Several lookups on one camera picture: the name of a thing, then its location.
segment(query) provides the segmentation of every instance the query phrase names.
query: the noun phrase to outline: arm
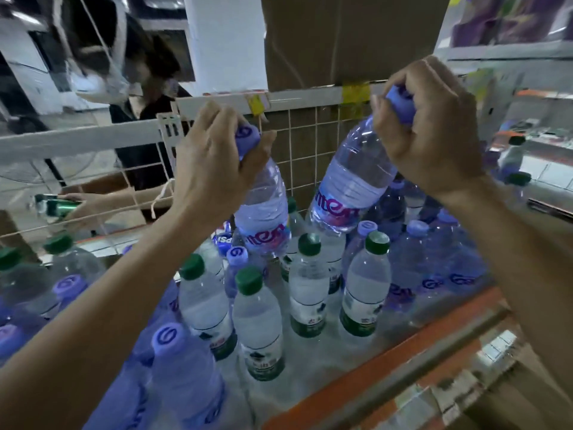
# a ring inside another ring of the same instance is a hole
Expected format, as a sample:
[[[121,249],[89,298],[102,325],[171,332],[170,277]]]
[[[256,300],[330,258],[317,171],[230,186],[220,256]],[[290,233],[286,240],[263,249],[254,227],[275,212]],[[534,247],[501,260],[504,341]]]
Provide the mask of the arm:
[[[2,430],[81,429],[177,268],[238,209],[268,161],[273,132],[264,133],[239,166],[238,120],[213,102],[201,110],[178,145],[172,208],[0,369]]]
[[[96,193],[107,194],[127,188],[128,184],[121,173],[101,176],[83,184],[63,187],[60,194]]]
[[[390,102],[372,97],[374,126],[406,178],[438,199],[476,241],[528,339],[573,398],[573,254],[508,209],[481,169],[476,104],[435,57],[412,63],[388,81],[414,96],[412,129]]]

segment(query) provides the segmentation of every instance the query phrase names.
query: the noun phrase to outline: orange shelf edge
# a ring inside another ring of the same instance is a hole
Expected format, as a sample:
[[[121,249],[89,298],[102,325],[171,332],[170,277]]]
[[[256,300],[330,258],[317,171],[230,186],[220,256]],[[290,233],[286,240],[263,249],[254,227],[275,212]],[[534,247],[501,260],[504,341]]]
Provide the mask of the orange shelf edge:
[[[380,380],[388,377],[400,365],[427,350],[436,341],[459,331],[502,300],[503,295],[497,287],[482,291],[448,315],[420,329],[404,342],[346,373],[290,410],[272,417],[263,424],[262,429],[304,430],[319,424]]]

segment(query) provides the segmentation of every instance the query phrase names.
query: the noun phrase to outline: bottle label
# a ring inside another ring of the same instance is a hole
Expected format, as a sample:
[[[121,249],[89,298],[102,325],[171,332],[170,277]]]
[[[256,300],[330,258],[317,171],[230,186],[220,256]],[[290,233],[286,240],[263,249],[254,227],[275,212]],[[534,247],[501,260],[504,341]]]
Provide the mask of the bottle label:
[[[328,271],[330,272],[330,286],[328,288],[329,294],[334,294],[342,285],[342,274],[340,269],[342,267],[342,258],[328,263]]]
[[[259,231],[252,233],[245,229],[239,229],[245,238],[245,246],[257,253],[273,252],[290,238],[290,228],[288,219],[270,231]]]
[[[206,424],[211,424],[217,420],[221,414],[221,409],[223,408],[223,403],[227,398],[227,390],[225,388],[225,382],[221,380],[221,391],[217,397],[213,398],[211,403],[203,409],[202,412],[195,414],[194,416],[183,419],[182,424],[184,428],[202,428]]]
[[[355,226],[369,209],[369,207],[361,209],[344,205],[322,190],[324,189],[321,185],[312,201],[312,208],[325,223],[331,226]]]
[[[191,327],[191,332],[202,340],[209,341],[211,353],[216,361],[225,359],[233,353],[237,345],[237,333],[233,329],[233,322],[228,312],[217,325],[203,330]]]
[[[139,387],[138,406],[135,409],[135,412],[133,414],[130,423],[127,425],[127,427],[125,427],[125,430],[138,428],[139,425],[141,424],[141,421],[143,420],[143,415],[147,410],[147,404],[149,402],[149,393],[147,392],[147,389],[145,389],[143,385],[138,384],[138,387]]]
[[[290,298],[290,325],[295,333],[303,338],[313,338],[323,331],[326,325],[326,302],[304,305]]]
[[[255,380],[268,381],[278,377],[285,368],[283,356],[283,334],[262,348],[250,348],[241,344],[241,352],[249,374]]]
[[[376,320],[382,310],[384,301],[378,303],[363,303],[355,299],[344,289],[342,308],[340,309],[340,323],[348,333],[355,337],[368,337],[376,331]]]
[[[288,274],[290,272],[290,264],[292,263],[292,258],[289,255],[284,255],[281,258],[281,277],[283,281],[288,283]]]

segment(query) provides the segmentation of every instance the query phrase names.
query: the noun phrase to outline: store shelf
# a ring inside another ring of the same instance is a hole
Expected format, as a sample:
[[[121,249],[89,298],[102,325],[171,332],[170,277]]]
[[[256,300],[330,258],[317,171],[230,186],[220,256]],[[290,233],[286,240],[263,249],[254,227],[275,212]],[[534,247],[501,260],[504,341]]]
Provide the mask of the store shelf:
[[[573,57],[573,42],[513,43],[440,48],[434,54],[444,60],[563,59]]]

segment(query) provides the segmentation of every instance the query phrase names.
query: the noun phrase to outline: yellow tape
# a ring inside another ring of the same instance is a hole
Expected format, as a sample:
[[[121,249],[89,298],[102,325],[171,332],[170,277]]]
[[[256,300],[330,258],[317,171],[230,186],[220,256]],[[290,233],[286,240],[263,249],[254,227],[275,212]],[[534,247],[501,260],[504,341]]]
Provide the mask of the yellow tape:
[[[461,1],[462,0],[450,0],[450,4],[448,4],[448,6],[457,6]]]
[[[353,102],[365,102],[370,100],[370,85],[368,83],[362,84],[348,84],[342,86],[342,103],[350,104]]]
[[[251,95],[247,97],[249,108],[254,116],[262,115],[265,112],[265,105],[261,101],[259,95]]]

